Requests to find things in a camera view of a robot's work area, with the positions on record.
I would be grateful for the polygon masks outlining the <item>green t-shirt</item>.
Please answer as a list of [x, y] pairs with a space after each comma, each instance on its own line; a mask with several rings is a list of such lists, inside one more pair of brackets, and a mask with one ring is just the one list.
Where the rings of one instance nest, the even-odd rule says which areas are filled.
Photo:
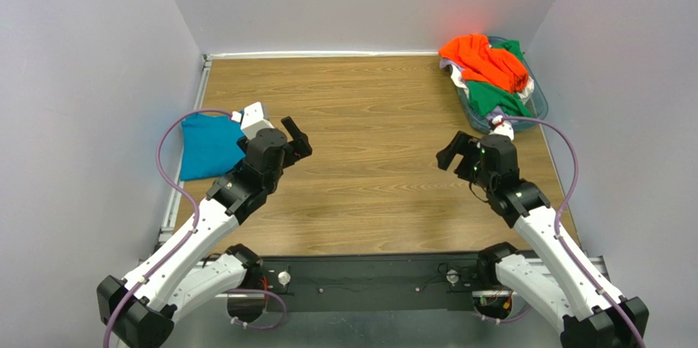
[[509, 93], [495, 85], [473, 80], [468, 81], [468, 86], [469, 104], [482, 117], [493, 111], [496, 106], [500, 106], [506, 115], [509, 116], [533, 116], [526, 107], [527, 102], [523, 102], [516, 95], [516, 91]]

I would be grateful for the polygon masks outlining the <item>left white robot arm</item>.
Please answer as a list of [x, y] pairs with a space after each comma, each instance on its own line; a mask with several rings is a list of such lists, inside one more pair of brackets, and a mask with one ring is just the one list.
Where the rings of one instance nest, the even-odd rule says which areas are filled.
[[197, 262], [222, 238], [261, 208], [278, 187], [284, 169], [311, 155], [309, 139], [289, 116], [283, 130], [266, 118], [244, 113], [245, 156], [195, 203], [193, 215], [164, 245], [123, 278], [107, 276], [97, 287], [102, 340], [116, 336], [129, 347], [160, 347], [175, 324], [210, 298], [256, 281], [259, 257], [237, 245], [211, 267]]

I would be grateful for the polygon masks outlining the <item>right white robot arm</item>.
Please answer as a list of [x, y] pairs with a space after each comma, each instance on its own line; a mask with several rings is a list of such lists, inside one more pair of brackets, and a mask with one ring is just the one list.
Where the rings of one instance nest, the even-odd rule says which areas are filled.
[[626, 297], [568, 238], [542, 190], [522, 179], [511, 138], [458, 132], [436, 154], [446, 170], [456, 156], [459, 179], [481, 188], [484, 202], [528, 243], [547, 273], [535, 270], [508, 242], [478, 254], [478, 278], [519, 294], [559, 333], [563, 347], [642, 347], [649, 310]]

